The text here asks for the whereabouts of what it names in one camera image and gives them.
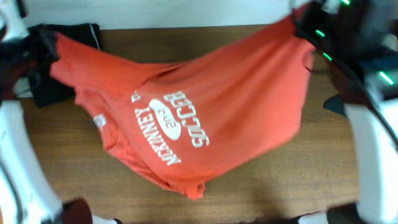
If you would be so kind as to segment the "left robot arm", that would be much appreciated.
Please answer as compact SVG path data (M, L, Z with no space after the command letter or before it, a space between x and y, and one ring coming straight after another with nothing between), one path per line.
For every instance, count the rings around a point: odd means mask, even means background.
M43 60L57 60L55 37L29 33L22 1L1 1L1 223L119 223L94 215L82 198L63 203L29 139L14 86Z

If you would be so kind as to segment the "red t-shirt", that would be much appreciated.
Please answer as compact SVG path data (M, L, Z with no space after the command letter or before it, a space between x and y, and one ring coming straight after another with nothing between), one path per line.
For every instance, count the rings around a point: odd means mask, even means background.
M300 130L313 46L290 18L199 58L137 63L57 34L52 78L74 89L104 150L195 200L211 179Z

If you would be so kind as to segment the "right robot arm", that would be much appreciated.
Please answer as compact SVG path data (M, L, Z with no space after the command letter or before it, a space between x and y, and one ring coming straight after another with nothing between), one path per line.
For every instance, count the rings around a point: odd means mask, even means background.
M303 215L298 223L397 222L396 1L310 1L292 14L295 34L330 67L350 121L358 162L359 199Z

